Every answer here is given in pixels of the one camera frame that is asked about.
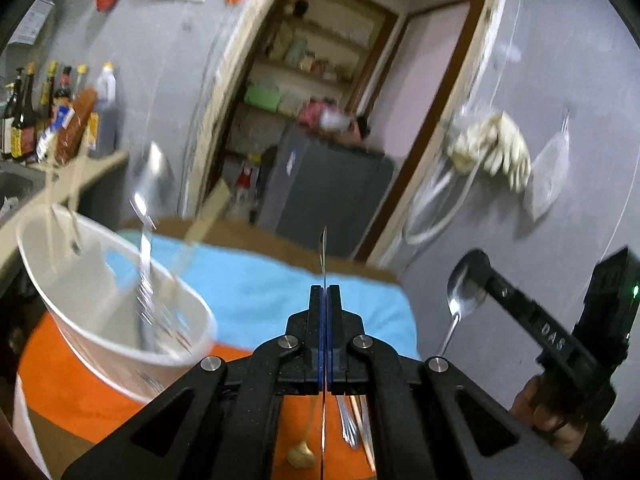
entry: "chopsticks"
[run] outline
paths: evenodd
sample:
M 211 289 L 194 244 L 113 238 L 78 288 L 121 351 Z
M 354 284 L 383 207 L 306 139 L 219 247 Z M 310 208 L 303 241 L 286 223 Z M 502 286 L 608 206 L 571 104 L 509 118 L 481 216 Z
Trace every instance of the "chopsticks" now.
M 45 204 L 45 222 L 47 227 L 47 249 L 49 251 L 49 261 L 51 263 L 51 270 L 54 273 L 58 272 L 56 266 L 56 251 L 53 247 L 53 220 L 55 213 L 52 208 L 52 188 L 54 179 L 54 167 L 56 161 L 56 146 L 58 143 L 58 134 L 51 142 L 49 153 L 47 153 L 45 164 L 45 177 L 44 177 L 44 204 Z
M 89 158 L 89 139 L 86 131 L 82 133 L 80 139 L 80 149 L 78 150 L 78 156 L 76 156 L 76 163 L 74 172 L 71 176 L 71 189 L 69 192 L 68 211 L 71 215 L 71 224 L 66 230 L 66 246 L 71 247 L 73 251 L 78 254 L 80 252 L 80 231 L 78 229 L 78 203 L 80 201 L 80 185 L 82 182 L 82 174 L 84 173 L 84 167 L 86 166 L 87 159 Z
M 220 179 L 209 197 L 205 200 L 202 209 L 191 227 L 184 236 L 184 243 L 174 256 L 170 269 L 171 278 L 165 280 L 160 288 L 158 304 L 162 305 L 165 313 L 166 324 L 160 323 L 160 328 L 170 335 L 175 335 L 178 342 L 187 351 L 191 349 L 191 343 L 179 328 L 175 329 L 178 308 L 176 306 L 178 296 L 178 277 L 189 267 L 193 258 L 196 245 L 209 233 L 215 221 L 220 217 L 226 203 L 230 198 L 229 188 L 224 180 Z
M 358 431 L 360 431 L 360 436 L 362 437 L 362 447 L 364 448 L 364 453 L 367 456 L 367 462 L 369 462 L 369 467 L 375 473 L 376 462 L 373 456 L 373 442 L 371 437 L 371 426 L 369 423 L 369 411 L 367 409 L 367 397 L 360 396 L 360 402 L 362 404 L 362 415 L 360 415 L 360 408 L 358 406 L 356 396 L 349 396 L 349 400 L 351 401 L 353 414 L 356 417 Z

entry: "orange tablecloth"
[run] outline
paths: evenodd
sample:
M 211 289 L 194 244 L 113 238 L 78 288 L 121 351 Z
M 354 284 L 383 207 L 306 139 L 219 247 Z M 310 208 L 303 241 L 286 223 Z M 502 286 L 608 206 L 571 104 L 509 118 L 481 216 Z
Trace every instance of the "orange tablecloth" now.
M 249 355 L 247 351 L 217 345 L 212 354 L 226 361 Z M 54 478 L 90 444 L 100 442 L 142 406 L 111 389 L 76 358 L 49 314 L 31 335 L 18 370 L 30 412 L 41 417 L 34 430 Z M 319 460 L 310 469 L 297 470 L 287 451 L 303 436 L 311 397 L 286 397 L 273 459 L 273 479 L 319 479 Z M 308 444 L 319 458 L 320 403 L 312 422 Z M 362 479 L 372 476 L 362 448 L 351 449 L 342 439 L 335 399 L 327 400 L 325 478 Z M 45 446 L 55 449 L 43 449 Z

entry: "towel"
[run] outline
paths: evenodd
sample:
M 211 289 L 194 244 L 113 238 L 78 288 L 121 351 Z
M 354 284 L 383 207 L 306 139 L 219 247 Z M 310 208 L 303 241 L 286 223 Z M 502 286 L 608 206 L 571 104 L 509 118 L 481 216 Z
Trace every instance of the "towel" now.
M 122 231 L 120 235 L 140 246 L 138 232 Z M 182 244 L 155 235 L 152 257 L 171 269 Z M 137 279 L 137 269 L 123 256 L 107 251 L 104 258 L 119 287 Z M 308 309 L 311 286 L 322 283 L 320 274 L 260 254 L 205 244 L 196 245 L 181 278 L 215 316 L 218 341 L 251 351 L 282 335 L 289 316 Z M 414 316 L 400 286 L 342 274 L 329 273 L 326 279 L 328 286 L 340 286 L 342 308 L 362 318 L 368 335 L 389 343 L 400 355 L 420 358 Z

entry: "gray refrigerator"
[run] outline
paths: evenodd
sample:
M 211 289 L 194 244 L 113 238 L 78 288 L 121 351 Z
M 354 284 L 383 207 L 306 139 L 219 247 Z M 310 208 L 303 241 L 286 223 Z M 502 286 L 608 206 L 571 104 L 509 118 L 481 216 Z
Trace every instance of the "gray refrigerator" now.
M 256 224 L 312 250 L 327 227 L 327 255 L 358 247 L 395 173 L 381 153 L 310 136 L 296 124 L 278 144 Z

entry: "shelf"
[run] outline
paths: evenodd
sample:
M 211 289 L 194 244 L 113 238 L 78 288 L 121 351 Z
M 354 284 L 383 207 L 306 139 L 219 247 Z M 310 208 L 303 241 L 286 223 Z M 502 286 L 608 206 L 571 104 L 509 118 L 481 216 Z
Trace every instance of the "shelf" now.
M 334 88 L 340 89 L 342 91 L 345 91 L 351 87 L 351 83 L 347 83 L 343 81 L 331 81 L 329 79 L 325 79 L 319 74 L 314 74 L 311 72 L 306 72 L 305 70 L 300 70 L 299 68 L 286 64 L 284 61 L 269 59 L 266 56 L 261 56 L 257 58 L 256 62 L 262 65 L 273 66 L 274 68 L 277 68 L 279 70 L 284 70 L 286 72 L 299 75 L 300 77 L 304 77 L 306 79 L 309 79 L 311 81 L 314 81 L 320 84 L 333 86 Z
M 271 114 L 271 115 L 277 115 L 278 117 L 281 117 L 283 119 L 288 119 L 288 120 L 295 120 L 298 117 L 295 115 L 289 115 L 289 114 L 285 114 L 283 112 L 279 112 L 279 111 L 275 111 L 273 112 L 272 110 L 267 110 L 266 108 L 260 108 L 259 106 L 256 105 L 252 105 L 251 103 L 247 103 L 246 101 L 240 101 L 242 103 L 243 106 L 247 106 L 249 108 L 251 108 L 252 110 L 259 110 L 261 112 L 264 112 L 266 114 Z
M 350 50 L 354 50 L 360 54 L 367 54 L 369 52 L 369 48 L 356 43 L 355 41 L 348 40 L 347 38 L 342 37 L 337 32 L 329 30 L 328 28 L 321 27 L 320 25 L 316 25 L 315 23 L 308 22 L 306 20 L 301 20 L 300 18 L 294 18 L 293 16 L 283 16 L 283 20 L 287 23 L 290 23 L 295 28 L 304 28 L 308 30 L 312 34 L 316 36 L 321 36 L 326 40 L 333 41 L 334 43 L 338 43 L 341 46 L 344 46 Z
M 235 150 L 229 150 L 225 148 L 225 156 L 230 156 L 231 158 L 236 158 L 238 160 L 246 160 L 249 158 L 249 155 L 245 153 L 236 152 Z

